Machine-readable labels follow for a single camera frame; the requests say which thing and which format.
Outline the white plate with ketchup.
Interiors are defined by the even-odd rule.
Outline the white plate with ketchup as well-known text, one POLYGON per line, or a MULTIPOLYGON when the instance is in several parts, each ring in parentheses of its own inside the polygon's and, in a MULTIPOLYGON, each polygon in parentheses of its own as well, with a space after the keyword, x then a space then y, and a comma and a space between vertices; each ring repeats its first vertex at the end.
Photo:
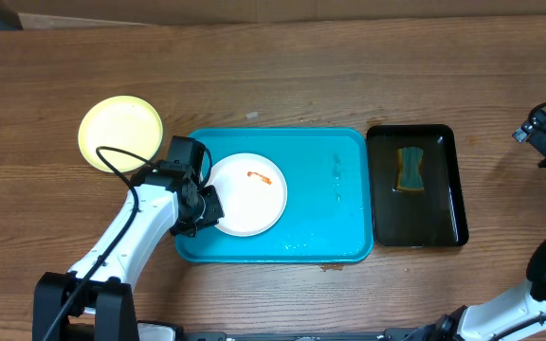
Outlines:
POLYGON ((256 153, 235 153, 218 161, 209 184, 216 189, 224 213, 215 227, 235 237, 251 237, 271 228, 288 201, 282 171, 256 153))

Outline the yellow plate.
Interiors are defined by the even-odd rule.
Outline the yellow plate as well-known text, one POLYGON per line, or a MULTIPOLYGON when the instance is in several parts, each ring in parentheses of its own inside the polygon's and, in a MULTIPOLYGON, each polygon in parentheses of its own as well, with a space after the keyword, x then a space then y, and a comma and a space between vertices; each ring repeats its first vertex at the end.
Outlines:
POLYGON ((144 99, 114 96, 93 106, 82 119, 78 145, 83 158, 94 168, 111 172, 98 158, 97 147, 112 147, 151 159, 164 135, 156 109, 144 99))

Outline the green yellow sponge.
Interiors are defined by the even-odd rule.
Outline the green yellow sponge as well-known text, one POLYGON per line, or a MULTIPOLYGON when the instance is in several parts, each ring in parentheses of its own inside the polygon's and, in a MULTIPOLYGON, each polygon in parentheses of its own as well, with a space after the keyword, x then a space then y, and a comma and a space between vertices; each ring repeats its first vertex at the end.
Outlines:
POLYGON ((404 147, 397 150, 397 176, 395 190, 417 192, 425 189, 421 174, 424 151, 417 147, 404 147))

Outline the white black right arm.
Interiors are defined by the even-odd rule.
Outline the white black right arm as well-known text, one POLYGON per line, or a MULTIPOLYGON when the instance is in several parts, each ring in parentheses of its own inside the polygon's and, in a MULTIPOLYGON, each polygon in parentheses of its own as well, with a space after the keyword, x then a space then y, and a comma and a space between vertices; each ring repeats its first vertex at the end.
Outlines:
MULTIPOLYGON (((535 147, 546 168, 546 102, 535 106, 513 133, 518 142, 535 147)), ((416 340, 520 340, 546 331, 546 240, 530 258, 526 279, 492 300, 463 306, 435 323, 400 332, 403 341, 416 340)))

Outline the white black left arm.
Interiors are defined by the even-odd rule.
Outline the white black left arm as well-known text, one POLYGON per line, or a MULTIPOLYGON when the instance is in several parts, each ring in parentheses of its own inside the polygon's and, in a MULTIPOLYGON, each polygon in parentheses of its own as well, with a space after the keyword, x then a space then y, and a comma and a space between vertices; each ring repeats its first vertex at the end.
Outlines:
POLYGON ((194 138, 175 136, 164 160, 123 181, 121 211, 99 241, 66 273, 46 272, 34 292, 35 340, 179 340, 170 324, 137 320, 133 291, 159 241, 193 238, 224 216, 209 174, 212 159, 194 138))

